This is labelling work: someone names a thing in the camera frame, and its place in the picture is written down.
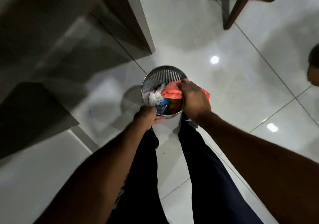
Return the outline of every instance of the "wooden chair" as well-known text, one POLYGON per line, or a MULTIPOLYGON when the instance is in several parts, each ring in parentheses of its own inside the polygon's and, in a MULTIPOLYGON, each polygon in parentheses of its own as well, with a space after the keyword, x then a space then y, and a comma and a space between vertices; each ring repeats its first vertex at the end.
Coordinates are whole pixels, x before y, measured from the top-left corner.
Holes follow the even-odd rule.
POLYGON ((236 1, 234 8, 230 12, 229 17, 224 24, 225 30, 228 30, 229 28, 231 28, 231 26, 234 24, 235 20, 237 19, 238 15, 242 11, 242 9, 245 7, 247 2, 248 2, 248 0, 237 0, 236 1))

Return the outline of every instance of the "round object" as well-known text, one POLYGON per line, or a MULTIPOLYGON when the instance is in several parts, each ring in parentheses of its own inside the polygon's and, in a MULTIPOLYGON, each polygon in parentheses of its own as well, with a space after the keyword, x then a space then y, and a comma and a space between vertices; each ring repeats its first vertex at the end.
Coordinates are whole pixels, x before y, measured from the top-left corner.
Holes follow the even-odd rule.
MULTIPOLYGON (((149 95, 154 89, 158 88, 162 84, 168 84, 170 82, 179 81, 186 79, 187 76, 178 68, 174 66, 159 66, 152 69, 144 78, 142 83, 142 98, 145 105, 149 105, 149 95)), ((165 116, 167 119, 176 116, 181 113, 181 108, 179 111, 173 115, 161 115, 165 116)))

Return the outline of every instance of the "red cloth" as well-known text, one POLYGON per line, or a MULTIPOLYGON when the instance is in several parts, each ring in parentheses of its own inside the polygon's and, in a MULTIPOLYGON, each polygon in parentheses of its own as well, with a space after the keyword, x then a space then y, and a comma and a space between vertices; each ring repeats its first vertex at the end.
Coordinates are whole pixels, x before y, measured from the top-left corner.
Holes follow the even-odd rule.
MULTIPOLYGON (((165 98, 168 98, 168 99, 181 99, 182 98, 181 90, 178 87, 178 84, 180 84, 180 83, 181 83, 181 80, 170 82, 162 90, 161 95, 165 98)), ((204 89, 202 89, 202 91, 205 93, 205 95, 209 101, 210 94, 204 89)))

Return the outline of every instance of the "right hand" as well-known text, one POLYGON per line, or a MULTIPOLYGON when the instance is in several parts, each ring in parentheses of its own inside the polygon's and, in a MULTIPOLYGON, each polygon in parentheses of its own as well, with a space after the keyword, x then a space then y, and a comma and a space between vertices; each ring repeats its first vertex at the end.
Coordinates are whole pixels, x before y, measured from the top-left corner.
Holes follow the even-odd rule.
POLYGON ((192 121, 198 124, 202 116, 212 111, 205 93, 192 81, 183 80, 179 87, 183 94, 182 110, 192 121))

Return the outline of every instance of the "person's leg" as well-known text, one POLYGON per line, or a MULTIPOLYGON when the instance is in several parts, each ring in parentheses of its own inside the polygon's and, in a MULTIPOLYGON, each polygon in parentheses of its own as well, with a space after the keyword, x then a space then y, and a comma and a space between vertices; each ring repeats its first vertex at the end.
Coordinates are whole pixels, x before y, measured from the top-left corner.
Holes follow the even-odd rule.
POLYGON ((155 133, 146 131, 107 224, 168 223, 157 190, 158 145, 155 133))
POLYGON ((192 182, 194 223, 262 223, 194 123, 183 117, 178 137, 192 182))

